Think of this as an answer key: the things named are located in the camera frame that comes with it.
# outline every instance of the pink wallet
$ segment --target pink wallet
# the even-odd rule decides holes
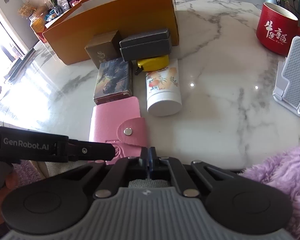
[[[111,143],[115,157],[107,164],[114,164],[123,157],[139,157],[142,147],[147,147],[146,121],[140,117],[136,97],[125,98],[97,105],[93,108],[90,142]]]

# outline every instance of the open cardboard box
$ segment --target open cardboard box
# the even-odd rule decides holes
[[[172,45],[179,43],[174,0],[82,0],[44,33],[66,64],[90,59],[84,47],[95,34],[118,30],[124,39],[156,29],[170,30]]]

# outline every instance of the white thermos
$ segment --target white thermos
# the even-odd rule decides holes
[[[171,59],[167,67],[146,74],[147,109],[154,116],[166,116],[182,108],[178,75],[178,60]]]

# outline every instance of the brown box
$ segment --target brown box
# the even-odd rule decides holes
[[[118,31],[94,35],[85,50],[99,69],[102,62],[121,57],[119,42],[122,40]]]

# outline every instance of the black cable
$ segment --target black cable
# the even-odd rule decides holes
[[[294,1],[293,1],[293,8],[294,8],[294,10],[296,11],[296,13],[300,15],[300,13],[299,13],[299,12],[297,11],[297,9],[296,9],[296,6],[294,5]]]

